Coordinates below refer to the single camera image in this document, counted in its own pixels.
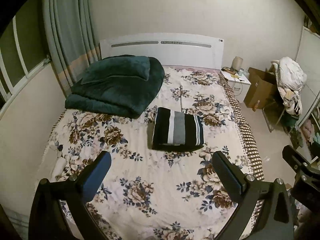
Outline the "black grey striped sweater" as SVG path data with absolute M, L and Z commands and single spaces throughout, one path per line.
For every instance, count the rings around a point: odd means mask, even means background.
M 192 152 L 204 146 L 204 128 L 197 115 L 158 107 L 148 125 L 148 147 L 167 152 Z

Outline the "brown checkered mattress side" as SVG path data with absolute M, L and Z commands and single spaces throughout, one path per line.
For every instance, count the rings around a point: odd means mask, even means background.
M 244 143 L 243 148 L 245 150 L 245 154 L 249 161 L 249 166 L 253 171 L 253 175 L 258 180 L 263 181 L 265 177 L 263 172 L 262 159 L 258 152 L 257 143 L 253 136 L 251 127 L 247 122 L 246 118 L 243 116 L 240 103 L 235 98 L 234 92 L 232 91 L 227 80 L 223 77 L 222 74 L 219 74 L 219 78 L 220 78 L 221 86 L 225 91 L 228 102 L 230 103 L 233 113 L 235 115 L 235 122 L 240 131 L 240 138 Z

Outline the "folding chair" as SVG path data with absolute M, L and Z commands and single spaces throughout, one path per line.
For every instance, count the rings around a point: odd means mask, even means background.
M 286 134 L 289 134 L 299 119 L 299 116 L 290 115 L 283 105 L 279 105 L 275 101 L 266 104 L 262 109 L 262 113 L 270 133 L 282 128 Z

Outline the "floral bed sheet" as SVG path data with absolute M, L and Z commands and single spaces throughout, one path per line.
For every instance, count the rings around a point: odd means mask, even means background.
M 213 239 L 236 208 L 212 167 L 213 153 L 252 171 L 232 98 L 220 74 L 166 68 L 161 90 L 137 119 L 64 111 L 37 175 L 63 181 L 107 151 L 112 166 L 87 208 L 109 239 Z M 153 150 L 159 107 L 198 115 L 203 148 Z

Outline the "brown cardboard box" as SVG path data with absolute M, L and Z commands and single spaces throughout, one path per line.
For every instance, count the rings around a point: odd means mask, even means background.
M 244 99 L 244 104 L 247 108 L 254 108 L 258 103 L 257 109 L 262 109 L 271 101 L 272 95 L 276 91 L 276 77 L 251 67 L 248 72 L 251 85 Z

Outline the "white bedside table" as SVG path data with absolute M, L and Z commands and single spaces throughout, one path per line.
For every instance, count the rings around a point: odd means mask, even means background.
M 249 91 L 251 83 L 244 75 L 239 76 L 238 74 L 233 75 L 226 71 L 221 71 L 223 77 L 227 80 L 229 86 L 231 87 L 235 98 L 243 103 L 244 99 Z

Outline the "beige table lamp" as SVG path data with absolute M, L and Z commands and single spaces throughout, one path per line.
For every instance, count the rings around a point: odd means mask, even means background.
M 243 58 L 236 56 L 232 62 L 232 68 L 236 71 L 239 71 L 242 67 Z

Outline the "dark green folded blanket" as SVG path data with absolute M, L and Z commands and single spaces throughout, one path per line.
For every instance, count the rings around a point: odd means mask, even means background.
M 154 57 L 107 57 L 83 72 L 65 108 L 137 118 L 157 96 L 163 80 L 163 66 Z

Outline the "white bed headboard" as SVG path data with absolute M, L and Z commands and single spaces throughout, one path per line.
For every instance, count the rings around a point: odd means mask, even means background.
M 101 57 L 154 57 L 164 66 L 221 69 L 224 40 L 182 33 L 143 33 L 100 40 Z

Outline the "grey window curtain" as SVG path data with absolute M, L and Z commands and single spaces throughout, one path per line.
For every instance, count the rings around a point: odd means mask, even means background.
M 84 70 L 101 58 L 89 0 L 43 0 L 43 20 L 54 71 L 68 96 Z

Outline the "window with white frame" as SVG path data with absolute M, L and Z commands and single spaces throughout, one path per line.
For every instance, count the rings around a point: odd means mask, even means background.
M 1 36 L 1 110 L 50 61 L 41 0 L 28 0 Z

